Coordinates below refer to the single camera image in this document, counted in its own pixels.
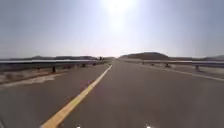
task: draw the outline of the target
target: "guardrail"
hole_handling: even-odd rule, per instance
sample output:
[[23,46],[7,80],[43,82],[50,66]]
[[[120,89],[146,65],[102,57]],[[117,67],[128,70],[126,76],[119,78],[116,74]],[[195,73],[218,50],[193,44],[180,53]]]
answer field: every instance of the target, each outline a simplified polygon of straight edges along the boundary
[[131,63],[141,63],[141,64],[164,64],[165,67],[170,67],[173,65],[191,65],[195,66],[196,70],[199,67],[211,67],[211,68],[224,68],[224,61],[166,61],[166,60],[122,60]]
[[18,71],[26,69],[52,68],[52,73],[56,72],[56,67],[71,68],[75,65],[85,67],[86,65],[98,65],[108,63],[107,60],[24,60],[24,61],[0,61],[0,72]]

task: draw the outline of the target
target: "mountain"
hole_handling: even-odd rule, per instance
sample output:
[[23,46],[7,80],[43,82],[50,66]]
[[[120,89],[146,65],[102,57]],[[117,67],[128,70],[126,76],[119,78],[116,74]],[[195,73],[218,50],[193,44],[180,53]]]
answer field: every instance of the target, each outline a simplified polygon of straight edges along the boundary
[[120,58],[122,59],[141,59],[141,60],[169,60],[170,58],[164,54],[157,52],[143,52],[123,55]]
[[45,57],[45,56],[34,56],[29,58],[9,58],[0,60],[96,60],[96,57],[92,56],[57,56],[57,57]]
[[205,57],[204,60],[207,60],[207,61],[224,61],[224,55]]

